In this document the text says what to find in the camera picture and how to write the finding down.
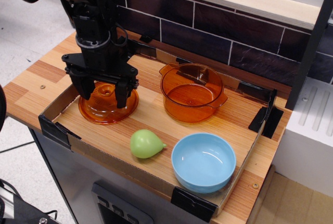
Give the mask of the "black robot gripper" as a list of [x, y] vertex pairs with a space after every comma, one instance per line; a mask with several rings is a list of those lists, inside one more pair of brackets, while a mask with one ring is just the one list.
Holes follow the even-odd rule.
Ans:
[[124, 108], [132, 89], [138, 87], [138, 70], [127, 62], [130, 53], [128, 38], [121, 36], [116, 41], [111, 38], [102, 41], [86, 41], [75, 37], [81, 52], [64, 54], [66, 73], [84, 99], [90, 99], [94, 82], [102, 81], [116, 85], [117, 108]]

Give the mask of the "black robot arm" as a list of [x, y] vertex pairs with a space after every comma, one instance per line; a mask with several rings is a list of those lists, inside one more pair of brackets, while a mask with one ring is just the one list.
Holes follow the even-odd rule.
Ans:
[[[39, 0], [23, 0], [35, 3]], [[118, 108], [126, 106], [138, 86], [138, 71], [129, 65], [128, 37], [117, 34], [117, 6], [112, 0], [60, 0], [76, 29], [80, 53], [64, 54], [66, 73], [82, 98], [88, 100], [101, 81], [115, 86]]]

